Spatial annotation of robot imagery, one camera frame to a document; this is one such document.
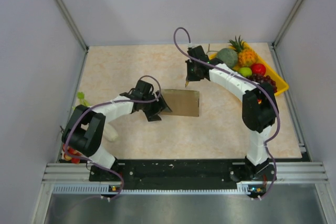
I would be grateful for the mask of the brown cardboard express box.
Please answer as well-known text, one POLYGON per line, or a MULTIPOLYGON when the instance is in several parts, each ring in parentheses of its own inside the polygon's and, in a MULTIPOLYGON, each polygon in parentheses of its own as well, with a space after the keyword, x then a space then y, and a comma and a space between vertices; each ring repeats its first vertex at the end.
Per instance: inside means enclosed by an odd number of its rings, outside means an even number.
POLYGON ((162 111, 160 115, 199 117, 199 91, 163 89, 162 97, 171 109, 171 112, 162 111))

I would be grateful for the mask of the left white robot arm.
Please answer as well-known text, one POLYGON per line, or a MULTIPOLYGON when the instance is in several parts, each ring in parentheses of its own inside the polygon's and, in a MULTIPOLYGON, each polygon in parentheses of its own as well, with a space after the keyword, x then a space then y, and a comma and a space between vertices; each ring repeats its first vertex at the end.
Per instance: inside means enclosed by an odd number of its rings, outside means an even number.
POLYGON ((154 91, 151 83, 140 78, 134 88, 111 101, 91 107, 76 106, 61 140, 84 155, 85 160, 100 167, 103 177, 114 180, 119 174, 119 168, 117 158, 102 146, 104 127, 121 116, 138 111, 142 111, 149 122, 160 121, 161 112, 172 112, 161 89, 154 91))

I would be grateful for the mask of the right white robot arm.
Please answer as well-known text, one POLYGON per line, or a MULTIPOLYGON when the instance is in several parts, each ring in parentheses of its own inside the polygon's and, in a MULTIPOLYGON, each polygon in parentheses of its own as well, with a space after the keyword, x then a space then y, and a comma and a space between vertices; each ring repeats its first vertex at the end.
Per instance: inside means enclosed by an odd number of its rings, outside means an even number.
POLYGON ((224 87, 242 102, 242 119, 250 131, 245 174, 252 180, 258 179, 269 164, 270 155, 265 145, 274 138, 270 131, 279 116, 272 86, 242 77, 218 58, 209 59, 202 46, 188 44, 187 56, 186 85, 207 79, 224 87))

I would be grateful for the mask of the green melon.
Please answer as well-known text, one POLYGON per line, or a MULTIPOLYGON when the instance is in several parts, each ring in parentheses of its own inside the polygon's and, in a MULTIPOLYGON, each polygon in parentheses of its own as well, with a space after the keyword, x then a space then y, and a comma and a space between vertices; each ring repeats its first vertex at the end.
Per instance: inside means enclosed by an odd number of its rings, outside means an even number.
POLYGON ((234 68, 238 63, 238 54, 233 49, 223 48, 217 54, 216 58, 220 59, 229 68, 234 68))

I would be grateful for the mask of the light green lime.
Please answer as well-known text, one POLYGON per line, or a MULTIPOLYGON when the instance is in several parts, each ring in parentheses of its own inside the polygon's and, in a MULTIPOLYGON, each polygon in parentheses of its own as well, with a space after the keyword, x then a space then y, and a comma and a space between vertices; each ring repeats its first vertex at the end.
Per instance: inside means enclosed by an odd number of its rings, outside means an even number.
POLYGON ((241 67, 238 73, 245 78, 248 78, 253 74, 252 70, 249 67, 241 67))

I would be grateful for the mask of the pineapple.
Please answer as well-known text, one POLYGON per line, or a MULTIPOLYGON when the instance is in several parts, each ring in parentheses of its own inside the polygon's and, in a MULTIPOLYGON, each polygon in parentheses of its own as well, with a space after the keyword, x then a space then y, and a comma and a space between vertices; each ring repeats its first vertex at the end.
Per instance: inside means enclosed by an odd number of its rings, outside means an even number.
POLYGON ((258 56, 255 51, 241 39, 241 36, 235 37, 234 40, 229 40, 229 43, 232 50, 234 50, 238 55, 237 64, 240 67, 250 67, 258 61, 258 56))

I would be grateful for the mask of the red apple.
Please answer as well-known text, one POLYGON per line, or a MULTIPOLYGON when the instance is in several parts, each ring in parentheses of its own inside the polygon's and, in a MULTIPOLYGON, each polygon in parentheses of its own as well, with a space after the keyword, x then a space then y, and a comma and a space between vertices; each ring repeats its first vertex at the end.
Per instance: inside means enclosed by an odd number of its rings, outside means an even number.
POLYGON ((250 68, 253 74, 258 74, 261 76, 264 76, 267 71, 266 67, 262 63, 255 63, 250 68))

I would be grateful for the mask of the purple grape bunch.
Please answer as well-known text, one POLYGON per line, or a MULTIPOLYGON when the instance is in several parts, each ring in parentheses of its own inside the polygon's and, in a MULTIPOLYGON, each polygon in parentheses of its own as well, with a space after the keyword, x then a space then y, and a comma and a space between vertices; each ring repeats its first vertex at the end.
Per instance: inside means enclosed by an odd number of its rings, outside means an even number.
POLYGON ((270 76, 263 76, 261 74, 253 73, 251 76, 247 77, 247 79, 259 84, 262 84, 264 82, 269 83, 272 86, 274 93, 278 91, 276 82, 270 76))

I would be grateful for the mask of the green celery stalk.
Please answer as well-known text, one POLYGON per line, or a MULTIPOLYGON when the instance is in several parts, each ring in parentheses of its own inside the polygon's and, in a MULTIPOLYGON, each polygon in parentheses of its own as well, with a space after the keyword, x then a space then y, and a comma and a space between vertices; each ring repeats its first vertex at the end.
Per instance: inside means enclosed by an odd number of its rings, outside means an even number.
MULTIPOLYGON (((85 94, 83 92, 78 91, 77 95, 76 95, 76 98, 77 98, 80 105, 84 105, 84 106, 87 106, 87 107, 91 106, 91 103, 86 100, 85 94)), ((119 135, 118 135, 116 129, 112 125, 110 125, 109 123, 106 122, 105 125, 104 125, 104 129, 103 129, 103 137, 106 140, 108 140, 110 142, 113 142, 118 138, 118 136, 119 135)))

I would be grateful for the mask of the yellow plastic tray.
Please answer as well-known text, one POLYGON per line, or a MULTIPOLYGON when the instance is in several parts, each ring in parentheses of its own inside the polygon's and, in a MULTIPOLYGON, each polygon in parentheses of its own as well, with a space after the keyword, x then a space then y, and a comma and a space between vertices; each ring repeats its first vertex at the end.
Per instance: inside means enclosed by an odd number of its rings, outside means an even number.
MULTIPOLYGON (((288 84, 258 55, 258 53, 256 54, 258 56, 258 61, 256 63, 262 63, 267 69, 266 74, 264 76, 270 76, 276 82, 278 91, 274 93, 274 95, 278 96, 281 93, 287 91, 289 89, 288 84)), ((234 83, 235 85, 237 85, 238 83, 242 83, 243 86, 255 88, 253 84, 248 82, 250 81, 249 79, 241 76, 238 73, 239 69, 241 68, 238 64, 232 69, 227 68, 227 66, 222 66, 222 68, 229 72, 229 73, 221 71, 219 72, 219 74, 223 76, 225 79, 226 84, 224 85, 224 87, 228 86, 229 83, 231 84, 234 83)))

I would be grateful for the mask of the red lychee bunch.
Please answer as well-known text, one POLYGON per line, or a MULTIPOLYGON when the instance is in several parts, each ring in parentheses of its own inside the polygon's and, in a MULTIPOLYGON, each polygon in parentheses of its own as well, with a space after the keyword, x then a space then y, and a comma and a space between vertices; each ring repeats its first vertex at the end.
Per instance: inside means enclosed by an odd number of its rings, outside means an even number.
POLYGON ((65 144, 62 146, 62 151, 61 151, 61 161, 65 161, 65 162, 70 162, 73 164, 79 164, 81 159, 79 159, 79 157, 82 156, 82 154, 71 148, 71 147, 67 147, 67 153, 65 152, 65 144))

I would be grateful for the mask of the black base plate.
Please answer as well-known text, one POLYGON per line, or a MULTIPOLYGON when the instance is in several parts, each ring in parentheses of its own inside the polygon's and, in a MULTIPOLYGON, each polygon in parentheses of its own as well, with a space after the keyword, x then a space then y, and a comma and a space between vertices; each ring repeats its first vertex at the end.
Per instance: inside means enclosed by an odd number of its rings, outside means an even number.
POLYGON ((245 159, 119 159, 113 169, 129 190, 235 189, 276 177, 273 163, 253 168, 245 159))

